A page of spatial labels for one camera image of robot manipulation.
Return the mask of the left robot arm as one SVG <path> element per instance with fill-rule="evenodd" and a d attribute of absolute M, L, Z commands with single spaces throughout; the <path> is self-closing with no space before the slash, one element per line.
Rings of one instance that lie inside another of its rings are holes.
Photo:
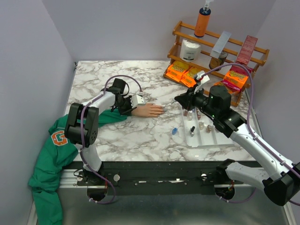
<path fill-rule="evenodd" d="M 70 106 L 65 126 L 65 136 L 79 150 L 84 169 L 90 171 L 88 180 L 93 185 L 103 182 L 104 174 L 99 169 L 102 161 L 97 154 L 95 141 L 98 136 L 98 119 L 108 108 L 120 115 L 129 115 L 137 107 L 139 96 L 127 96 L 124 91 L 128 84 L 115 78 L 111 87 L 104 87 L 100 94 L 84 103 Z"/>

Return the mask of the red tall box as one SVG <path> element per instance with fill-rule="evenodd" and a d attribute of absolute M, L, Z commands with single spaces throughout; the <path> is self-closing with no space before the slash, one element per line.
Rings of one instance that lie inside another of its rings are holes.
<path fill-rule="evenodd" d="M 257 41 L 258 38 L 256 37 L 247 36 L 235 62 L 242 65 L 247 65 L 250 62 Z"/>

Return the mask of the mannequin hand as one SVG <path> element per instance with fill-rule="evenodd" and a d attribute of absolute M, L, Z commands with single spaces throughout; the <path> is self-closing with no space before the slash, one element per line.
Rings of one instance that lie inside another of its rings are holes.
<path fill-rule="evenodd" d="M 164 109 L 160 105 L 147 103 L 146 105 L 136 107 L 132 112 L 132 116 L 136 117 L 158 117 L 164 113 Z"/>

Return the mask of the green jacket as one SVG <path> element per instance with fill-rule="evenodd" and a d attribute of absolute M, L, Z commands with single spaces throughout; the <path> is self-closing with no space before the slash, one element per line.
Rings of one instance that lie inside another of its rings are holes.
<path fill-rule="evenodd" d="M 40 225 L 61 225 L 63 209 L 57 189 L 61 171 L 78 155 L 77 148 L 65 137 L 68 115 L 58 118 L 48 129 L 49 136 L 37 158 L 34 171 L 28 181 Z"/>

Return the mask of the white jar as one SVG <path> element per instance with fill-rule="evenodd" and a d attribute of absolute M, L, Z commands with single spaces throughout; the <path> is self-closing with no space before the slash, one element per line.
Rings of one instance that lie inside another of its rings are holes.
<path fill-rule="evenodd" d="M 202 47 L 199 43 L 183 39 L 180 49 L 180 58 L 185 62 L 192 62 L 197 59 L 201 49 Z"/>

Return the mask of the grey blue tall box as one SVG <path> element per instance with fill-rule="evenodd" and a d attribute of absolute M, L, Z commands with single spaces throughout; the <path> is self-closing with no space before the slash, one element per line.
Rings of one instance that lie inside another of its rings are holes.
<path fill-rule="evenodd" d="M 210 52 L 210 56 L 213 58 L 218 58 L 230 37 L 231 37 L 230 32 L 223 31 L 221 36 L 218 38 L 217 42 L 215 43 L 214 47 L 212 48 Z"/>

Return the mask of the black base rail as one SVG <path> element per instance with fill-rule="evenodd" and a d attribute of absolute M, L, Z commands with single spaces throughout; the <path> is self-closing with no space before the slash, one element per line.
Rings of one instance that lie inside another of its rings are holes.
<path fill-rule="evenodd" d="M 240 182 L 221 172 L 222 161 L 106 161 L 100 173 L 84 175 L 81 161 L 61 174 L 60 188 L 80 188 L 108 195 L 214 195 L 215 190 L 236 188 Z"/>

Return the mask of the dark glass jar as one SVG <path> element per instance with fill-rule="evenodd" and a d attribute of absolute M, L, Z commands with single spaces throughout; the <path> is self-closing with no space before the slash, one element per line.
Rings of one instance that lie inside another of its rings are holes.
<path fill-rule="evenodd" d="M 222 51 L 219 54 L 218 57 L 216 57 L 216 58 L 215 57 L 211 57 L 210 63 L 209 63 L 209 68 L 210 69 L 214 69 L 216 67 L 219 67 L 219 66 L 223 65 L 224 62 L 225 62 L 225 60 L 226 60 L 226 58 L 227 58 L 227 56 L 228 56 L 228 53 Z"/>

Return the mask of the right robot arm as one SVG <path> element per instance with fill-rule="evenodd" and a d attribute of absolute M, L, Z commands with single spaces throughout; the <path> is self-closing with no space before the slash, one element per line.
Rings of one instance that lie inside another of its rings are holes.
<path fill-rule="evenodd" d="M 185 110 L 196 108 L 210 118 L 220 133 L 243 147 L 262 166 L 260 170 L 227 160 L 215 173 L 217 181 L 241 181 L 262 190 L 276 205 L 284 206 L 300 190 L 300 165 L 277 152 L 231 109 L 231 95 L 224 86 L 212 86 L 208 96 L 203 92 L 194 86 L 174 99 Z"/>

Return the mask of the orange box far left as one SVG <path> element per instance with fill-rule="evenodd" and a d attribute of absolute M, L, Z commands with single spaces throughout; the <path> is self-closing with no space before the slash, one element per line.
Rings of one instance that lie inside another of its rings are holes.
<path fill-rule="evenodd" d="M 166 76 L 170 77 L 176 82 L 179 82 L 189 68 L 190 66 L 187 63 L 175 61 L 167 68 Z"/>

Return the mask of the blue nail polish bottle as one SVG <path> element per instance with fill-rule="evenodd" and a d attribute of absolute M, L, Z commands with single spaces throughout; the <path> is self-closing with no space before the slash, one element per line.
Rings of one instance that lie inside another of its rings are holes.
<path fill-rule="evenodd" d="M 178 129 L 175 127 L 172 129 L 172 135 L 177 135 L 178 134 Z"/>

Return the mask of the pink glitter polish bottle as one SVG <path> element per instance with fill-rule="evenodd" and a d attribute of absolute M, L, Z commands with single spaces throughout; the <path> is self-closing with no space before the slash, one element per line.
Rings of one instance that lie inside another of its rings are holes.
<path fill-rule="evenodd" d="M 200 120 L 202 117 L 202 113 L 200 111 L 197 112 L 197 119 Z"/>

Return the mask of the orange pink box upper right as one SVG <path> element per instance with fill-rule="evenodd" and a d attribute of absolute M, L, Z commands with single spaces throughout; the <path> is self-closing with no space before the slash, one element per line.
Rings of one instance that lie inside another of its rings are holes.
<path fill-rule="evenodd" d="M 248 73 L 239 66 L 232 66 L 224 77 L 225 84 L 235 90 L 241 90 L 247 82 Z"/>

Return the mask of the white organizer tray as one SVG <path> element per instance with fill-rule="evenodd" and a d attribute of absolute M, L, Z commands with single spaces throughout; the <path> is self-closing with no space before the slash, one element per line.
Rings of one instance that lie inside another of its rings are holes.
<path fill-rule="evenodd" d="M 231 147 L 234 145 L 234 142 L 227 138 L 224 134 L 220 133 L 209 117 L 207 117 L 204 113 L 202 113 L 202 117 L 200 120 L 197 119 L 198 109 L 193 109 L 193 119 L 189 121 L 186 116 L 183 116 L 183 112 L 185 109 L 182 107 L 181 115 L 184 124 L 184 135 L 186 138 L 186 144 L 190 148 L 201 148 L 201 149 L 210 149 L 216 147 Z M 205 128 L 203 130 L 199 129 L 199 121 L 204 122 Z M 212 131 L 210 133 L 206 132 L 206 126 L 210 124 L 212 125 Z M 190 136 L 189 130 L 192 126 L 195 126 L 195 135 L 193 137 Z"/>

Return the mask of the black cap glitter polish bottle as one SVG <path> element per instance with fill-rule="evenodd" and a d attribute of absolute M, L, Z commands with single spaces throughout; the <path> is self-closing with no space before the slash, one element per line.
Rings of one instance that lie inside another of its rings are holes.
<path fill-rule="evenodd" d="M 193 137 L 195 135 L 195 126 L 192 126 L 189 130 L 190 136 Z"/>

